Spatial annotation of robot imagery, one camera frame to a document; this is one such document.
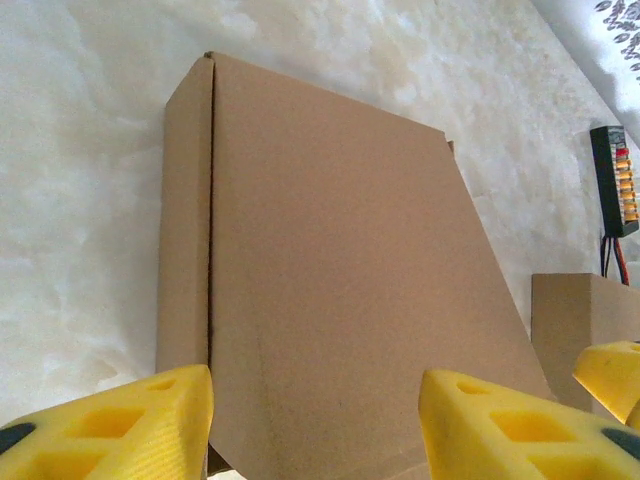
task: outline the white marble surface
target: white marble surface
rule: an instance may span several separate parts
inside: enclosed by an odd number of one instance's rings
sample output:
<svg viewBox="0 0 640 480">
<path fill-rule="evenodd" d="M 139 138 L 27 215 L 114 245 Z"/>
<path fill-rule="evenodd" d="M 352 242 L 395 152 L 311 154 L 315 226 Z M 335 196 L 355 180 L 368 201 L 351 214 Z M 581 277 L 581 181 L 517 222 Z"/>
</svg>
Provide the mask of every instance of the white marble surface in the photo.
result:
<svg viewBox="0 0 640 480">
<path fill-rule="evenodd" d="M 525 324 L 597 271 L 615 118 L 528 0 L 5 0 L 0 424 L 152 373 L 162 110 L 212 49 L 445 130 Z"/>
</svg>

